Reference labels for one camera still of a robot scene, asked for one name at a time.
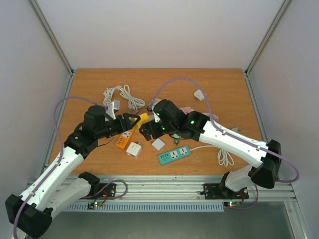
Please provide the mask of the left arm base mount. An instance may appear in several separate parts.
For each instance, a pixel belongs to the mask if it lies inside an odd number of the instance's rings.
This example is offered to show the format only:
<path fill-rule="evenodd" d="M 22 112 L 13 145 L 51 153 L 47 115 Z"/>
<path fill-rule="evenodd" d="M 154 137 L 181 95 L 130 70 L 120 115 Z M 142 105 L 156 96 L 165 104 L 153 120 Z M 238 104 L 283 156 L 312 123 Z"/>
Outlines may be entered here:
<path fill-rule="evenodd" d="M 100 183 L 99 184 L 99 190 L 98 194 L 95 196 L 93 195 L 87 195 L 86 197 L 83 197 L 81 199 L 98 199 L 98 198 L 105 198 L 106 196 L 108 197 L 115 197 L 116 195 L 116 183 L 112 183 L 109 186 L 105 187 L 105 183 Z"/>

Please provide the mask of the small white square charger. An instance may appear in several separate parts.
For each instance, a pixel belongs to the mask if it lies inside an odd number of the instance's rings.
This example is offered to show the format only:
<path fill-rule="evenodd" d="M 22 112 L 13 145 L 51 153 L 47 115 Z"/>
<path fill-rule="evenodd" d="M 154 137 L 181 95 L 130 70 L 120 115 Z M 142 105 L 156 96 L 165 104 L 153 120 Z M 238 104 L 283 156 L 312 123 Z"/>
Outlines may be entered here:
<path fill-rule="evenodd" d="M 161 139 L 156 139 L 154 142 L 151 143 L 152 147 L 154 147 L 157 151 L 161 151 L 165 146 L 165 143 Z"/>

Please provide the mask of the yellow cube adapter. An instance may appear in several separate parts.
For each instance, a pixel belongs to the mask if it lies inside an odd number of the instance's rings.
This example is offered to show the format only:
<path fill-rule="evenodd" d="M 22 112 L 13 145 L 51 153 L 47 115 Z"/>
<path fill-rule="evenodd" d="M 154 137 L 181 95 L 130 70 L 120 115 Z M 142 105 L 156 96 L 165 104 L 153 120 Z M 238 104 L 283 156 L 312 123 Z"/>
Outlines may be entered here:
<path fill-rule="evenodd" d="M 140 129 L 140 127 L 141 127 L 143 124 L 145 124 L 145 123 L 147 123 L 147 122 L 150 121 L 150 117 L 149 117 L 149 115 L 148 115 L 147 113 L 140 114 L 139 116 L 140 116 L 140 119 L 138 120 L 138 122 L 137 122 L 137 123 L 135 124 L 135 126 L 133 127 L 133 129 L 134 129 L 135 132 L 138 132 L 139 129 Z"/>

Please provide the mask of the green plug adapter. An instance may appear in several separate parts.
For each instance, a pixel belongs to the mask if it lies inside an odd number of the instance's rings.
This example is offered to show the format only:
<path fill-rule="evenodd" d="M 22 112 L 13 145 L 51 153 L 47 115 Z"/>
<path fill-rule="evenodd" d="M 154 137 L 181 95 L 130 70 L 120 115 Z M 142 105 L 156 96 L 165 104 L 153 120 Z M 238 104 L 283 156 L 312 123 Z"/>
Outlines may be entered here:
<path fill-rule="evenodd" d="M 180 141 L 180 137 L 177 134 L 173 135 L 174 144 L 178 145 Z"/>

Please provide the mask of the pink cube adapter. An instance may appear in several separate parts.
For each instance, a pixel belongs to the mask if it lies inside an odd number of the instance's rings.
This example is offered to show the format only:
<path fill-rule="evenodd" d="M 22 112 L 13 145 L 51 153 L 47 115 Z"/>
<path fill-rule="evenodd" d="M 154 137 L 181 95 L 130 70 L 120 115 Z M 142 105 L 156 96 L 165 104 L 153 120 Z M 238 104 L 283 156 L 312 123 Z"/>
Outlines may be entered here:
<path fill-rule="evenodd" d="M 183 108 L 180 108 L 180 110 L 182 110 L 182 112 L 187 115 L 189 114 L 190 112 L 194 111 L 194 109 L 192 107 L 183 107 Z"/>

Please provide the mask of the orange power strip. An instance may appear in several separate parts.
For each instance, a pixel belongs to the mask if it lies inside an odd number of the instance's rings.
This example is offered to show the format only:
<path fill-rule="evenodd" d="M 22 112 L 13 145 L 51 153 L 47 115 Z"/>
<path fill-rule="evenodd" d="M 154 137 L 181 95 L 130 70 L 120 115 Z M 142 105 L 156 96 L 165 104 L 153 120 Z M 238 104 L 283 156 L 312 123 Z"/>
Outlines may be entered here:
<path fill-rule="evenodd" d="M 133 137 L 135 133 L 135 130 L 134 129 L 130 129 L 128 131 L 125 131 L 123 132 L 120 137 L 118 138 L 115 146 L 118 148 L 118 149 L 127 149 L 127 147 L 129 146 L 130 142 L 131 142 L 131 139 Z"/>

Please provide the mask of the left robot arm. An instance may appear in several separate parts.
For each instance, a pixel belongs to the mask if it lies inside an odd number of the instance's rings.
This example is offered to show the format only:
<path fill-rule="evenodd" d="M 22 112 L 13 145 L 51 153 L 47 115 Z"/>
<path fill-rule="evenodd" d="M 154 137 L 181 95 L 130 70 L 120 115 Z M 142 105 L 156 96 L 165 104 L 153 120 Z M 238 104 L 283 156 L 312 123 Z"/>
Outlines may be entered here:
<path fill-rule="evenodd" d="M 13 238 L 20 232 L 33 239 L 41 237 L 55 217 L 67 206 L 84 197 L 100 194 L 100 180 L 84 172 L 66 188 L 58 187 L 66 177 L 98 146 L 102 138 L 110 138 L 132 129 L 140 116 L 124 113 L 108 114 L 100 105 L 88 108 L 83 122 L 68 136 L 60 153 L 41 176 L 20 195 L 10 195 L 6 202 L 9 222 L 13 224 Z"/>

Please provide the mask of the white plug of long strip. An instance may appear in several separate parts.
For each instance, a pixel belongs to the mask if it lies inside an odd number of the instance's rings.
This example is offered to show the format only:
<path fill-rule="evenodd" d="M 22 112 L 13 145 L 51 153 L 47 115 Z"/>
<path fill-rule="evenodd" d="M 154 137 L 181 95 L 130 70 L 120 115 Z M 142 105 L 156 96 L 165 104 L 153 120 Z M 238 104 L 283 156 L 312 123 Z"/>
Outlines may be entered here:
<path fill-rule="evenodd" d="M 206 98 L 206 94 L 205 94 L 202 90 L 200 90 L 200 89 L 196 90 L 196 91 L 193 93 L 193 95 L 194 95 L 199 101 L 203 101 L 203 100 L 205 100 L 205 98 Z"/>

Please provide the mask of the white cube adapter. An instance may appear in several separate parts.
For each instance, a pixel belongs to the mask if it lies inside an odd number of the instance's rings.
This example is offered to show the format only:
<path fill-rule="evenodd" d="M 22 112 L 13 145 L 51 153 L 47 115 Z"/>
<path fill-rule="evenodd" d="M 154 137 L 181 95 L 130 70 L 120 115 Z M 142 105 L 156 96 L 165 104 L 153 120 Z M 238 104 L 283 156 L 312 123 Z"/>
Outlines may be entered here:
<path fill-rule="evenodd" d="M 126 154 L 137 159 L 142 152 L 142 146 L 138 143 L 131 142 L 126 149 Z"/>

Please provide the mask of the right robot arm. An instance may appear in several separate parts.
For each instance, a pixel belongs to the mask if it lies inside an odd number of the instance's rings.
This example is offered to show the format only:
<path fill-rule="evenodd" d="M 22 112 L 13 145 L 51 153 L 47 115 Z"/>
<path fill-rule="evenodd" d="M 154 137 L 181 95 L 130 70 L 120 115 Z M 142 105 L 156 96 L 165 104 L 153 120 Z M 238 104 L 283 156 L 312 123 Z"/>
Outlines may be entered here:
<path fill-rule="evenodd" d="M 257 141 L 223 127 L 208 116 L 192 111 L 185 114 L 172 101 L 161 100 L 153 106 L 154 119 L 141 125 L 139 132 L 147 141 L 165 134 L 177 134 L 225 149 L 245 160 L 248 165 L 226 172 L 219 184 L 224 197 L 232 197 L 253 185 L 274 188 L 281 159 L 281 146 L 275 141 Z"/>

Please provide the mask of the teal power strip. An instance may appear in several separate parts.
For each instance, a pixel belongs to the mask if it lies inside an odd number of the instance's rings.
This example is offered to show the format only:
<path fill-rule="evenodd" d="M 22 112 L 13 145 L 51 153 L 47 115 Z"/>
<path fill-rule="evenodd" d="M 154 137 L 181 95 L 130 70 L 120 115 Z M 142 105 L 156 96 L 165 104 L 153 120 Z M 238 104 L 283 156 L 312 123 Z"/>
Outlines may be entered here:
<path fill-rule="evenodd" d="M 188 146 L 183 146 L 165 153 L 162 153 L 158 156 L 160 165 L 167 165 L 173 163 L 180 159 L 190 156 L 191 151 Z"/>

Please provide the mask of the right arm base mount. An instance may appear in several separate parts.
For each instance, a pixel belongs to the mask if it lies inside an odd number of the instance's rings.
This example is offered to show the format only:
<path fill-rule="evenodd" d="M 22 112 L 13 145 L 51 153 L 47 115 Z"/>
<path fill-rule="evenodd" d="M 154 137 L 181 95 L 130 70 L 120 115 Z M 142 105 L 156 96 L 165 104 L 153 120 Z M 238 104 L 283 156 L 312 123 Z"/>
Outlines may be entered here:
<path fill-rule="evenodd" d="M 203 190 L 199 194 L 203 195 L 206 200 L 249 199 L 247 188 L 234 192 L 225 186 L 220 186 L 218 183 L 203 184 Z"/>

